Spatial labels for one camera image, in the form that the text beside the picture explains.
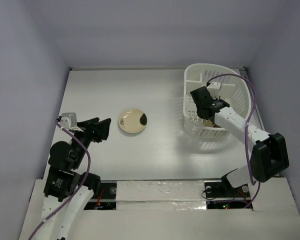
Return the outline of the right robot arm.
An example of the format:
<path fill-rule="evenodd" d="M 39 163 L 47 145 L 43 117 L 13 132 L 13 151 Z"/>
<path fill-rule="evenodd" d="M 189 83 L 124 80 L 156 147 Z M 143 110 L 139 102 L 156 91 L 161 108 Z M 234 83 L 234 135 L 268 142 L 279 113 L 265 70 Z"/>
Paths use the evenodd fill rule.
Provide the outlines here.
<path fill-rule="evenodd" d="M 249 183 L 265 183 L 290 166 L 282 134 L 270 134 L 250 124 L 229 103 L 213 98 L 205 86 L 191 91 L 190 95 L 201 119 L 212 121 L 244 144 L 246 165 L 221 177 L 220 190 L 225 196 L 232 196 L 239 187 Z"/>

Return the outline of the brown and yellow patterned plate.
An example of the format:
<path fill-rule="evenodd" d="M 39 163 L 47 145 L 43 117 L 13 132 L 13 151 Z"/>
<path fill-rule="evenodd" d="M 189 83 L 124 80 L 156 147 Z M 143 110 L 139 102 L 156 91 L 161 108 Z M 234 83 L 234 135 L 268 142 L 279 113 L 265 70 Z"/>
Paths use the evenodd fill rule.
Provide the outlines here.
<path fill-rule="evenodd" d="M 212 127 L 213 128 L 222 128 L 221 126 L 219 126 L 218 124 L 215 124 L 215 123 L 212 125 Z"/>

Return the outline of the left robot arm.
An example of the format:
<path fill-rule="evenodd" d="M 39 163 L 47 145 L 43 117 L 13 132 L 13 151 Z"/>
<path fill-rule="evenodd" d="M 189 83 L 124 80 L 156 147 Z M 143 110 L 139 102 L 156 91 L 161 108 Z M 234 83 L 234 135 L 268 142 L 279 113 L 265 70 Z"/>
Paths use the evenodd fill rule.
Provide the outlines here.
<path fill-rule="evenodd" d="M 100 195 L 101 178 L 90 172 L 88 147 L 107 140 L 111 121 L 95 117 L 78 122 L 74 112 L 63 113 L 55 120 L 71 140 L 58 141 L 50 148 L 40 224 L 31 239 L 69 239 L 88 201 Z"/>

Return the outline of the cream floral plate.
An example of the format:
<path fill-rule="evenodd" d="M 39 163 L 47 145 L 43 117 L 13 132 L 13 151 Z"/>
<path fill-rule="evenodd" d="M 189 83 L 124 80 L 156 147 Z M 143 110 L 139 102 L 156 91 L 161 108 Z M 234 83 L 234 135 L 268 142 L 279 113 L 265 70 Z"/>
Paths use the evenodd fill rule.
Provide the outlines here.
<path fill-rule="evenodd" d="M 209 120 L 209 119 L 205 121 L 205 126 L 206 127 L 213 127 L 214 125 L 215 124 L 211 120 Z"/>

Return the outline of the cream plate with black blotch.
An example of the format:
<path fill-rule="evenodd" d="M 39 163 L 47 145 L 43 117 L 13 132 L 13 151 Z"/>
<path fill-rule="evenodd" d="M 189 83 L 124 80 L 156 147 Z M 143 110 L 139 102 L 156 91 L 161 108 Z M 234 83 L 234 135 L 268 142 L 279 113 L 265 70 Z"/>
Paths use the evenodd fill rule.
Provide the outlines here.
<path fill-rule="evenodd" d="M 147 115 L 137 108 L 125 110 L 118 117 L 119 128 L 123 133 L 128 135 L 141 133 L 146 128 L 147 124 Z"/>

